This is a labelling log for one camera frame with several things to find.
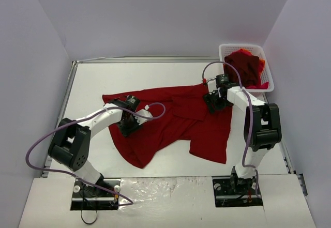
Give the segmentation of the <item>dark red shirt in basket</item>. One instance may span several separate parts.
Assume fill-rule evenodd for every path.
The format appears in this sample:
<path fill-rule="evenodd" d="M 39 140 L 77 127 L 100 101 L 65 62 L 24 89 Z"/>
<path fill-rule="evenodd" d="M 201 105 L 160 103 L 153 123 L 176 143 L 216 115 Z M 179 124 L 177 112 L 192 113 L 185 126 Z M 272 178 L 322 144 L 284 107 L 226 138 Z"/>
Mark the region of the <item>dark red shirt in basket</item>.
<path fill-rule="evenodd" d="M 260 85 L 260 59 L 257 56 L 236 51 L 224 58 L 224 62 L 232 65 L 240 75 L 244 87 L 258 87 Z"/>

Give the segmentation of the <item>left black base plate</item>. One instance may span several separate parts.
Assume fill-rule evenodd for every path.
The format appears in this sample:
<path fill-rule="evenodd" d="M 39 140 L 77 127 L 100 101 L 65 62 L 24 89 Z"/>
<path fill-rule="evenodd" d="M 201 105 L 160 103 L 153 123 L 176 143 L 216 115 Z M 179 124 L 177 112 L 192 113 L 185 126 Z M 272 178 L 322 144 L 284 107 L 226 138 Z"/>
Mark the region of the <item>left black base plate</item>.
<path fill-rule="evenodd" d="M 118 210 L 118 197 L 112 193 L 74 182 L 70 210 Z"/>

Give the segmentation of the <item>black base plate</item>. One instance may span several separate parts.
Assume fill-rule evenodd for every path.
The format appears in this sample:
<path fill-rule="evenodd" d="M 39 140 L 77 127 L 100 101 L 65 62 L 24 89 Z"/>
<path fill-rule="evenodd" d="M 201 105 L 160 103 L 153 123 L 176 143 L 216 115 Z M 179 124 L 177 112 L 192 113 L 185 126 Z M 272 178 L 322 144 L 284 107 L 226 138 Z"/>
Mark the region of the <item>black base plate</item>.
<path fill-rule="evenodd" d="M 255 178 L 245 179 L 243 185 L 234 188 L 230 176 L 213 177 L 212 185 L 216 208 L 263 206 L 261 192 L 255 191 Z"/>
<path fill-rule="evenodd" d="M 118 197 L 112 193 L 74 182 L 70 210 L 118 210 Z"/>

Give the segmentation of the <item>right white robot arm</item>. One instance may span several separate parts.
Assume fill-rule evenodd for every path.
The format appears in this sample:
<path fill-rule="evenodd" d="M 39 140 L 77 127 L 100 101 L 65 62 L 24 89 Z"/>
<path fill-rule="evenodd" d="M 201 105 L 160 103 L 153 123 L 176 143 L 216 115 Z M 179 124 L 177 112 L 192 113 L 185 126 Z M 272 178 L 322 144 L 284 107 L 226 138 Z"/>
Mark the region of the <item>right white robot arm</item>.
<path fill-rule="evenodd" d="M 202 79 L 208 93 L 203 96 L 214 114 L 226 107 L 236 106 L 245 114 L 243 137 L 245 148 L 241 161 L 232 168 L 229 186 L 242 193 L 248 185 L 258 188 L 258 167 L 265 155 L 282 139 L 279 108 L 266 103 L 238 83 L 231 83 L 226 74 Z"/>

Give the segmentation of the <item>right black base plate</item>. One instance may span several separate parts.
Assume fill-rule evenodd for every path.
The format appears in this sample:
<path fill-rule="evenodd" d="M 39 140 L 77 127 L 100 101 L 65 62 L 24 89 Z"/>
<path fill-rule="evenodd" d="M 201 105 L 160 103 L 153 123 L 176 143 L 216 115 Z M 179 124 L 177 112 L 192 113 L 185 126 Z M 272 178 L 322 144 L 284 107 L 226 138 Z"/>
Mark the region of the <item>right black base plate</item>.
<path fill-rule="evenodd" d="M 213 177 L 212 185 L 216 208 L 263 206 L 261 192 L 255 191 L 255 178 L 245 179 L 243 185 L 234 188 L 230 176 Z"/>

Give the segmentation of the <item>red t shirt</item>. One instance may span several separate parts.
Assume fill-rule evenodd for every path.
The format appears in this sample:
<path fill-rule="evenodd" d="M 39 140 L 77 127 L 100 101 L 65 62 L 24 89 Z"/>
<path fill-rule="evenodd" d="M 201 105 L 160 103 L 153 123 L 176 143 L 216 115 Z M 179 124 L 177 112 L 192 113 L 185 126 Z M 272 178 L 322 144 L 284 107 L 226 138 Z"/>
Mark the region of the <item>red t shirt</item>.
<path fill-rule="evenodd" d="M 203 100 L 206 93 L 206 86 L 198 84 L 102 95 L 104 103 L 133 95 L 140 100 L 139 109 L 149 105 L 153 115 L 162 116 L 144 123 L 128 137 L 121 134 L 117 125 L 111 125 L 109 131 L 114 146 L 128 163 L 141 169 L 156 152 L 177 140 L 190 142 L 190 154 L 225 164 L 232 107 L 210 113 Z"/>

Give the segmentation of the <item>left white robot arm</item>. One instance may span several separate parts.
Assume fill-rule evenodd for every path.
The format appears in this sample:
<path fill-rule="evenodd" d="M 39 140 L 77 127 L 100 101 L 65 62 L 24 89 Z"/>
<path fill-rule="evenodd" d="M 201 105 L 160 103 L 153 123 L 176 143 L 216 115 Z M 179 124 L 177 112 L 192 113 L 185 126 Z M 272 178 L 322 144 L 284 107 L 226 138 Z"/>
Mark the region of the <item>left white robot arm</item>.
<path fill-rule="evenodd" d="M 139 99 L 129 95 L 126 100 L 111 100 L 88 116 L 71 120 L 64 118 L 53 132 L 48 156 L 64 165 L 67 174 L 85 183 L 85 190 L 92 196 L 102 194 L 107 184 L 104 177 L 88 160 L 91 139 L 110 125 L 119 128 L 122 135 L 129 135 L 153 116 L 148 107 L 136 110 Z"/>

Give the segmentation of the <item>orange shirt in basket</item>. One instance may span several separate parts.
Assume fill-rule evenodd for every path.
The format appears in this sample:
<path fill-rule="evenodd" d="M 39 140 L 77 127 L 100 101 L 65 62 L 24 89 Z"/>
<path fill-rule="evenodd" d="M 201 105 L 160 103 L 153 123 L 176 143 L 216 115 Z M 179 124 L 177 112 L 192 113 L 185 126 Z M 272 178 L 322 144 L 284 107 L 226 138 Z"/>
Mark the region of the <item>orange shirt in basket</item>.
<path fill-rule="evenodd" d="M 238 51 L 246 52 L 247 54 L 253 55 L 249 50 L 246 50 L 244 48 L 240 48 Z M 269 80 L 267 75 L 264 73 L 265 70 L 265 60 L 261 57 L 257 56 L 260 59 L 260 66 L 259 66 L 259 72 L 260 72 L 260 85 L 258 87 L 249 87 L 248 89 L 268 89 L 269 88 Z"/>

